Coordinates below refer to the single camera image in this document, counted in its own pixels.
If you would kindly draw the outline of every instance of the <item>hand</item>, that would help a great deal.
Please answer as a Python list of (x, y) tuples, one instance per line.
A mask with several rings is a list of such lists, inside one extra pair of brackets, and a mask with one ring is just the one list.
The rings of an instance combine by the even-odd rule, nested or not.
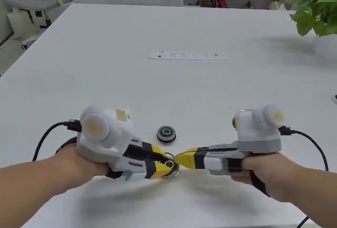
[(91, 181), (95, 176), (106, 175), (108, 171), (107, 164), (94, 163), (79, 156), (75, 144), (64, 147), (47, 161), (64, 178), (60, 194)]
[(265, 183), (270, 197), (280, 202), (288, 202), (290, 186), (303, 167), (289, 160), (280, 153), (249, 156), (243, 160), (242, 173), (233, 173), (231, 178), (236, 182), (252, 184), (249, 170)]

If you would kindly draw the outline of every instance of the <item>metal bearing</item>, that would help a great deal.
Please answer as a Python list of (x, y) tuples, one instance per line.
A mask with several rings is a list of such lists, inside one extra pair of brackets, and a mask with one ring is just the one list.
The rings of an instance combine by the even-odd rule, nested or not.
[(176, 139), (175, 129), (167, 125), (162, 126), (157, 131), (157, 138), (162, 143), (171, 143)]
[(172, 171), (169, 174), (164, 175), (163, 178), (166, 179), (166, 180), (172, 180), (172, 179), (174, 179), (178, 176), (180, 165), (177, 164), (177, 163), (174, 163), (174, 155), (173, 154), (171, 154), (171, 153), (165, 153), (165, 154), (172, 157), (171, 160), (168, 160), (164, 163), (166, 166), (172, 167)]

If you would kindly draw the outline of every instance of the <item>label sticker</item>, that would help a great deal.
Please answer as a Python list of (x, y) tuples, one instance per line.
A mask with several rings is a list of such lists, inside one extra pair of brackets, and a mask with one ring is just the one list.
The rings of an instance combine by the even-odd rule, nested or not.
[(116, 117), (117, 117), (118, 121), (122, 121), (122, 122), (126, 122), (127, 121), (125, 110), (116, 109)]

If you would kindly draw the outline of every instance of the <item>potted plant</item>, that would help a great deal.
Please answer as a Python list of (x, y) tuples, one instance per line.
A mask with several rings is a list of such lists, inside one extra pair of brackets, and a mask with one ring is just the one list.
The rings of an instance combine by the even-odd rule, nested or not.
[(337, 0), (292, 0), (298, 6), (290, 15), (298, 33), (306, 35), (312, 29), (317, 34), (316, 54), (337, 60)]

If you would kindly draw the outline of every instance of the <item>right hand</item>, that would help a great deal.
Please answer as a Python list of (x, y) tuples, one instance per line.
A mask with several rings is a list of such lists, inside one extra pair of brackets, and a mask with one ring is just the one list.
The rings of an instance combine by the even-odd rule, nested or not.
[(280, 202), (288, 202), (290, 189), (303, 167), (280, 153), (249, 156), (243, 160), (243, 172), (233, 173), (236, 182), (252, 184), (249, 170), (265, 183), (268, 195)]

